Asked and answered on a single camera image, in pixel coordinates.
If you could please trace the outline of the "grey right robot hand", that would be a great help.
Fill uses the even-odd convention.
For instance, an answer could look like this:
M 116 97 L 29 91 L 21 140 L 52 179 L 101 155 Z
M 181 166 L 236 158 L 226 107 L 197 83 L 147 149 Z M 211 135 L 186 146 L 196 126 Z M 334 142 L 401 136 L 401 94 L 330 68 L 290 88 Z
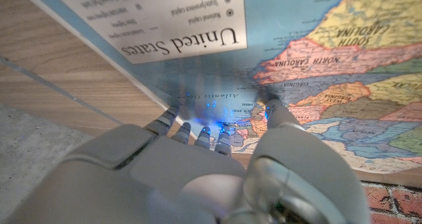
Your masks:
M 353 170 L 277 99 L 248 166 L 229 131 L 209 148 L 204 128 L 167 136 L 178 110 L 146 127 L 123 125 L 73 150 L 9 223 L 369 223 Z

